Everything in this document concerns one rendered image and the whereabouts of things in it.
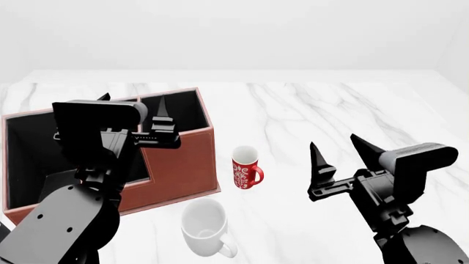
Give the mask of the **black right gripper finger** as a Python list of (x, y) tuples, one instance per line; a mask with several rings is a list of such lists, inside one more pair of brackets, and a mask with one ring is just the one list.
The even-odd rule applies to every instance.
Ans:
[(369, 171), (376, 172), (384, 170), (379, 163), (380, 156), (385, 152), (384, 149), (376, 147), (370, 142), (356, 136), (354, 133), (350, 136), (350, 140)]
[(336, 167), (328, 164), (320, 153), (318, 147), (310, 143), (310, 156), (311, 156), (311, 184), (309, 189), (316, 190), (320, 187), (333, 184), (333, 179), (336, 173)]

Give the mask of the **red-brown leather caddy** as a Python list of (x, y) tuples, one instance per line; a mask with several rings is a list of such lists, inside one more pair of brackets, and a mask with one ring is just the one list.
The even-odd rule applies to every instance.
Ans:
[[(197, 88), (133, 96), (155, 115), (160, 102), (177, 124), (178, 149), (141, 149), (122, 192), (119, 212), (137, 213), (220, 191), (215, 166), (214, 129)], [(50, 178), (73, 167), (53, 140), (56, 124), (51, 109), (9, 114), (2, 118), (0, 211), (20, 223), (42, 197), (75, 182)]]

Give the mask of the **red patterned mug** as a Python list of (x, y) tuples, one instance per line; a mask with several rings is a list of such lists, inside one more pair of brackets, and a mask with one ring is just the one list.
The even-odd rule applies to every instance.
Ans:
[(264, 172), (258, 166), (258, 151), (251, 146), (236, 147), (232, 152), (234, 184), (249, 189), (264, 180)]

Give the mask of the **white ceramic mug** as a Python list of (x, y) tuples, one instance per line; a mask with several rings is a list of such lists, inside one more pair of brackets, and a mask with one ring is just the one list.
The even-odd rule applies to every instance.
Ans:
[(181, 230), (190, 250), (200, 257), (222, 254), (233, 258), (237, 244), (228, 234), (228, 219), (223, 206), (210, 198), (195, 199), (182, 213)]

